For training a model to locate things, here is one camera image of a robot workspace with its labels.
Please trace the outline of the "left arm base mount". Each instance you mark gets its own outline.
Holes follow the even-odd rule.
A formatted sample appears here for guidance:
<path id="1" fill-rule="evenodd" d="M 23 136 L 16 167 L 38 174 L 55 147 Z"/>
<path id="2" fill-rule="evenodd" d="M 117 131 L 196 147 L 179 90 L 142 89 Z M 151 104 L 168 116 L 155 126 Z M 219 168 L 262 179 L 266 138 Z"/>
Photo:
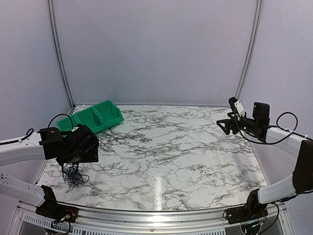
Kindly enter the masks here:
<path id="1" fill-rule="evenodd" d="M 59 204 L 50 187 L 42 185 L 41 189 L 44 193 L 44 201 L 40 203 L 39 206 L 36 206 L 36 214 L 57 221 L 66 220 L 70 223 L 74 223 L 77 218 L 78 208 Z"/>

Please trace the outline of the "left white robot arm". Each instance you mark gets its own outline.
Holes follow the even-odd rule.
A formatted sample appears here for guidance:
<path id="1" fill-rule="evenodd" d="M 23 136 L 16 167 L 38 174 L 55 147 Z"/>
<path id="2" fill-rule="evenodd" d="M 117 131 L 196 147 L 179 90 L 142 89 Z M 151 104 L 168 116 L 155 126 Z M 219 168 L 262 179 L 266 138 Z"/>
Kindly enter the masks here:
<path id="1" fill-rule="evenodd" d="M 98 137 L 85 124 L 73 125 L 68 131 L 49 125 L 38 131 L 29 129 L 24 137 L 1 142 L 0 165 L 50 159 L 55 159 L 60 166 L 93 163 L 98 161 L 98 146 Z M 3 171 L 0 192 L 37 208 L 42 206 L 52 218 L 62 213 L 50 187 L 27 183 Z"/>

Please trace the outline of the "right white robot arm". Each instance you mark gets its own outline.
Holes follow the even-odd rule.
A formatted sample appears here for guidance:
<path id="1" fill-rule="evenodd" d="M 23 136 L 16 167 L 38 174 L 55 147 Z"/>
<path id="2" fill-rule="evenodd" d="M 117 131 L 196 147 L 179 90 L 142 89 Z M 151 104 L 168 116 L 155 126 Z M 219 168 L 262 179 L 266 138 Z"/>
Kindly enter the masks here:
<path id="1" fill-rule="evenodd" d="M 270 123 L 270 106 L 255 102 L 252 117 L 247 117 L 238 99 L 229 99 L 231 111 L 227 119 L 217 121 L 225 134 L 240 134 L 255 148 L 264 148 L 265 160 L 258 158 L 261 168 L 269 165 L 269 154 L 273 153 L 274 166 L 279 176 L 271 179 L 265 188 L 256 189 L 247 198 L 242 215 L 253 219 L 269 203 L 293 199 L 313 191 L 313 140 L 299 134 L 296 128 L 283 128 L 278 123 Z"/>

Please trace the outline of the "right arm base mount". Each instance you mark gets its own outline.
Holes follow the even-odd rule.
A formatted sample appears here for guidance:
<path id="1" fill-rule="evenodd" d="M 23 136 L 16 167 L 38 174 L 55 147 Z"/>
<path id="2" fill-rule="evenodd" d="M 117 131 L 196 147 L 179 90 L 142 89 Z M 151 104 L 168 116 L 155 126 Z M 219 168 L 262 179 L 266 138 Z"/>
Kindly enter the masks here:
<path id="1" fill-rule="evenodd" d="M 222 217 L 229 224 L 248 222 L 259 218 L 264 218 L 268 215 L 267 204 L 261 204 L 258 201 L 258 189 L 250 192 L 246 203 L 243 206 L 237 206 L 226 209 Z"/>

